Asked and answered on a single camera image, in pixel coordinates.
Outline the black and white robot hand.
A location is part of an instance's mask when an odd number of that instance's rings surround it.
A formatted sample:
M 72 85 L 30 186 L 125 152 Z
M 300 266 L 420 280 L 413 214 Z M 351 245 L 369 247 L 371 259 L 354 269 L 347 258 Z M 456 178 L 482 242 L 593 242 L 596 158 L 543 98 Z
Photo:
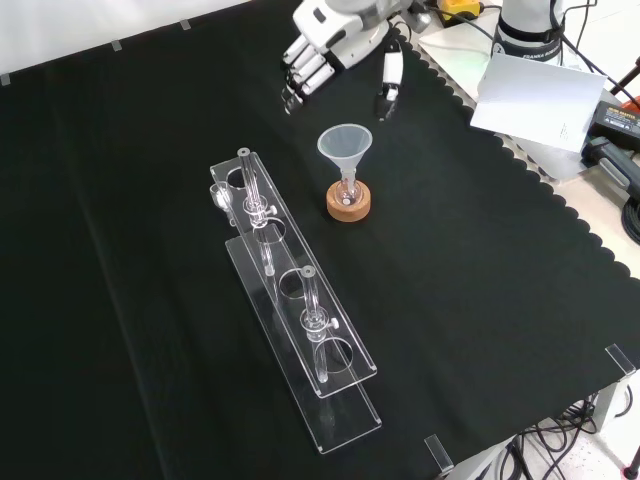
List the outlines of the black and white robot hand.
M 292 15 L 298 37 L 281 57 L 285 112 L 300 109 L 334 75 L 371 54 L 388 33 L 388 19 L 409 6 L 408 1 L 303 1 Z

